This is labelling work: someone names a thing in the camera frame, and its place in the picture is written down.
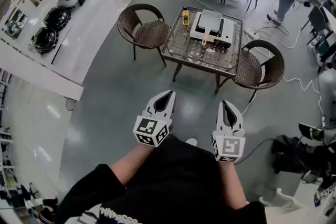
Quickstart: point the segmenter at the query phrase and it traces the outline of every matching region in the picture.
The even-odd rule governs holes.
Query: electronic device on table
[[[199,20],[202,12],[197,12],[193,26],[190,31],[190,36],[193,38],[203,40],[205,29],[199,27]],[[221,18],[219,31],[211,31],[207,39],[208,42],[214,43],[218,41],[224,47],[229,48],[234,41],[235,22],[227,18]]]

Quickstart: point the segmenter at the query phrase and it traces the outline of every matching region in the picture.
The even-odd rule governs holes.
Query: glass tabletop
[[[237,75],[243,22],[237,18],[222,14],[222,18],[234,21],[233,43],[228,49],[217,42],[208,42],[204,47],[202,46],[201,39],[190,36],[196,14],[203,10],[192,7],[188,7],[187,9],[189,11],[190,23],[188,26],[182,24],[183,9],[181,8],[163,47],[163,57],[167,60],[211,73],[218,73],[226,77]]]

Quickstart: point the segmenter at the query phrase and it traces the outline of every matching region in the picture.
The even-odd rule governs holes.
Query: gray floor
[[[221,13],[241,18],[245,27],[267,26],[266,14],[275,0],[259,0],[256,10],[245,14],[246,0],[200,0]],[[134,0],[157,6],[169,24],[173,24],[181,6],[205,8],[195,0]],[[303,25],[309,9],[290,11],[285,26],[290,35],[269,29],[280,41],[292,46],[298,34],[293,25]],[[294,49],[287,49],[267,36],[283,53],[286,79],[300,78],[306,86],[313,79],[317,88],[317,65],[306,42],[309,27],[299,37]],[[180,139],[198,139],[199,147],[212,151],[210,134],[215,129],[218,103],[226,99],[244,111],[252,90],[227,82],[214,94],[215,76],[183,67],[177,81],[172,83],[176,64],[167,62],[164,68],[156,50],[137,49],[133,61],[132,46],[122,39],[114,26],[92,63],[85,79],[81,101],[72,114],[71,127],[66,137],[60,169],[60,197],[99,163],[112,164],[136,145],[132,134],[136,116],[141,114],[150,97],[172,89],[177,94],[173,115],[173,133]],[[299,82],[285,83],[259,91],[244,115],[247,142],[244,155],[266,138],[280,134],[299,136],[298,123],[320,125],[319,95],[312,88],[303,92]],[[270,195],[275,187],[293,195],[299,175],[275,175],[270,166],[270,142],[266,142],[245,162],[237,166],[239,178],[249,200]]]

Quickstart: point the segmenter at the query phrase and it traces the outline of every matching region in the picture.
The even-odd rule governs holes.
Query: wicker chair
[[[149,10],[157,16],[158,20],[142,24],[136,14],[137,10]],[[170,32],[170,26],[164,22],[161,12],[156,7],[149,4],[135,4],[127,7],[118,18],[118,30],[124,39],[133,44],[134,60],[136,59],[136,46],[143,49],[156,48],[166,66],[160,46],[165,43]]]
[[[267,49],[273,54],[273,57],[260,64],[259,60],[255,57],[253,53],[250,52],[251,49],[260,47]],[[262,66],[265,66],[265,76],[262,78]],[[248,43],[240,52],[240,61],[238,66],[238,74],[232,80],[248,89],[253,89],[254,93],[249,101],[252,102],[257,90],[271,88],[281,80],[285,71],[285,61],[282,57],[281,52],[273,44],[265,40],[253,40]],[[218,89],[226,82],[229,78],[225,79]]]

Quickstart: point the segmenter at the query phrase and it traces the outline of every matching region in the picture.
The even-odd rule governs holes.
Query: shoe
[[[190,138],[187,141],[185,141],[187,144],[192,146],[197,146],[197,140],[195,138]]]
[[[271,21],[272,23],[275,23],[277,25],[281,25],[282,24],[282,20],[278,19],[278,16],[274,16],[274,15],[267,15],[267,19],[269,21]]]

